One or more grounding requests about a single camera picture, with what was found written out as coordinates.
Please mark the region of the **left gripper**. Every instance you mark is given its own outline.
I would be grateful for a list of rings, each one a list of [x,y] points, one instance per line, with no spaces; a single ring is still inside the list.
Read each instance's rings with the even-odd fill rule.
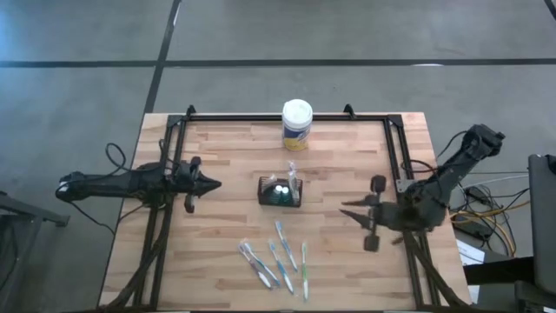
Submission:
[[[209,178],[204,174],[200,174],[201,164],[201,158],[193,156],[189,162],[180,161],[175,165],[175,173],[173,174],[174,190],[177,193],[184,193],[186,195],[184,208],[187,213],[195,212],[196,198],[213,190],[217,190],[222,185],[220,181]],[[200,190],[200,194],[197,187],[198,177],[199,183],[204,186]]]

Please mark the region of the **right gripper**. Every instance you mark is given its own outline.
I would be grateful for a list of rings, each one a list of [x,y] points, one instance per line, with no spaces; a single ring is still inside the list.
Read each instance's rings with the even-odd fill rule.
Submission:
[[[341,213],[354,219],[363,229],[369,232],[364,239],[364,250],[377,251],[380,245],[380,237],[377,235],[379,225],[386,226],[391,230],[400,230],[400,208],[397,203],[382,202],[381,194],[386,190],[387,179],[382,175],[371,178],[371,193],[360,200],[342,202],[346,206],[368,207],[366,215],[350,210],[341,210]]]

